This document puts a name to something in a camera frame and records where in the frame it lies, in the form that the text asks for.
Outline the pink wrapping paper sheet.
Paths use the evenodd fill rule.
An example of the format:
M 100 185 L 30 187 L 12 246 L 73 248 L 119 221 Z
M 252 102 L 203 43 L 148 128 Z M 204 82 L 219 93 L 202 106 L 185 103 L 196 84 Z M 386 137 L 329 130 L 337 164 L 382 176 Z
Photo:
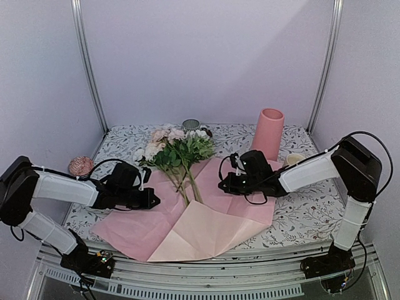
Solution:
M 202 202 L 185 204 L 166 175 L 154 171 L 147 185 L 154 188 L 159 205 L 112 211 L 91 232 L 137 261 L 198 261 L 225 253 L 273 223 L 275 198 L 261 193 L 243 198 L 218 188 L 218 172 L 232 171 L 228 162 L 212 158 L 191 171 Z

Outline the pink flower bouquet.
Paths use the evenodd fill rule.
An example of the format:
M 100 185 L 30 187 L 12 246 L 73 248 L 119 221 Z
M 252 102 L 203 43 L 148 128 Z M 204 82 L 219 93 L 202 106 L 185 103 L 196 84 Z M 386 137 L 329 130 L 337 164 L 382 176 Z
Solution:
M 140 166 L 162 171 L 186 205 L 203 201 L 191 167 L 214 155 L 213 138 L 201 129 L 184 131 L 174 126 L 163 126 L 156 129 L 146 146 L 137 149 L 132 156 Z

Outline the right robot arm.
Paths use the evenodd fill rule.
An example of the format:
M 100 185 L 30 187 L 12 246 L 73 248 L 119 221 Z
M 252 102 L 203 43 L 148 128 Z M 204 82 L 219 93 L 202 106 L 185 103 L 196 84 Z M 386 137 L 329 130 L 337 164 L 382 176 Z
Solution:
M 311 278 L 355 267 L 351 249 L 379 194 L 382 163 L 375 154 L 348 134 L 329 149 L 277 170 L 258 150 L 233 159 L 234 170 L 219 177 L 218 187 L 237 196 L 261 193 L 264 198 L 279 198 L 325 180 L 334 181 L 340 194 L 347 197 L 338 232 L 328 252 L 303 259 L 301 270 Z

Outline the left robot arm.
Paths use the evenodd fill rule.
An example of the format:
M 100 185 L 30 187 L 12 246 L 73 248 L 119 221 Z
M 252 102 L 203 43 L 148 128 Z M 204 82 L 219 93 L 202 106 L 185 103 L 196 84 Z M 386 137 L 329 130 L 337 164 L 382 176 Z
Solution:
M 52 246 L 61 255 L 61 267 L 110 278 L 115 265 L 112 254 L 91 254 L 76 232 L 35 211 L 31 202 L 49 199 L 100 210 L 123 207 L 125 211 L 160 204 L 154 188 L 145 187 L 151 175 L 148 167 L 139 170 L 123 160 L 115 162 L 111 174 L 94 179 L 90 174 L 72 176 L 35 166 L 26 156 L 17 157 L 1 175 L 1 222 Z

